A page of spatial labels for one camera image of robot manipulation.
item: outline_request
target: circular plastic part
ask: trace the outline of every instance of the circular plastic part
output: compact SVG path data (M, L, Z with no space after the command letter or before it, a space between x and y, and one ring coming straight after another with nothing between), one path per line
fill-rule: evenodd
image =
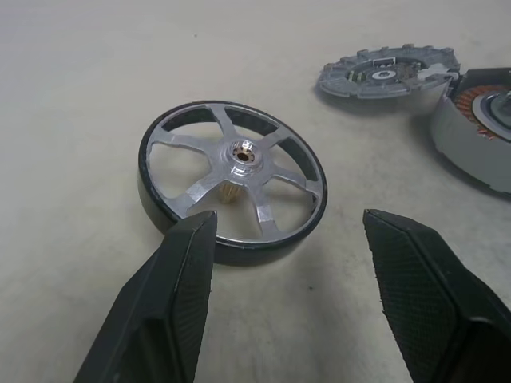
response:
M339 97L389 98L430 89L446 83L460 65L451 48L422 48L406 44L402 48L384 47L356 56L343 57L325 65L319 88Z
M431 135L436 149L461 170L496 192L511 193L508 133L502 127L497 129L495 121L486 120L491 102L487 97L502 88L504 85L479 85L460 92L454 101L446 90L435 110Z
M511 91L499 93L491 101L490 112L500 124L511 130Z
M223 133L217 142L175 134L188 124L216 122ZM239 126L263 136L253 140L239 134ZM210 172L176 198L165 196L154 182L149 157L154 144L188 148L205 155ZM279 145L303 174L282 168L272 158ZM138 156L139 193L146 212L163 232L187 216L209 192L225 184L244 189L255 208L261 231L258 239L236 239L217 235L215 260L231 265L264 263L285 255L307 237L321 220L327 205L327 180L318 158L291 128L273 116L246 105L224 101L197 101L178 106L158 117L141 141ZM282 180L311 195L313 208L308 220L292 232L275 224L263 186Z

